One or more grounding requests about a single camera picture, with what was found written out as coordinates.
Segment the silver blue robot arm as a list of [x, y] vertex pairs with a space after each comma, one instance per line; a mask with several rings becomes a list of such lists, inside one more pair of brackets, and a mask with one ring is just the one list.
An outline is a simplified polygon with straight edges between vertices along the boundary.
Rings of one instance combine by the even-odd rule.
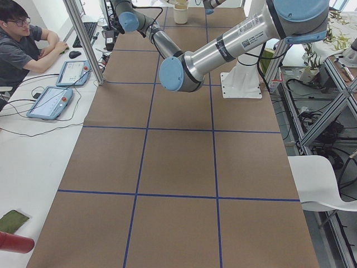
[[225, 0], [203, 0], [205, 14], [210, 15], [214, 13], [214, 9], [225, 2]]
[[182, 51], [158, 23], [136, 11], [131, 1], [112, 1], [125, 32], [147, 36], [163, 57], [159, 79], [172, 92], [194, 92], [214, 69], [270, 39], [287, 44], [323, 40], [327, 32], [328, 1], [265, 1], [261, 11], [191, 52]]

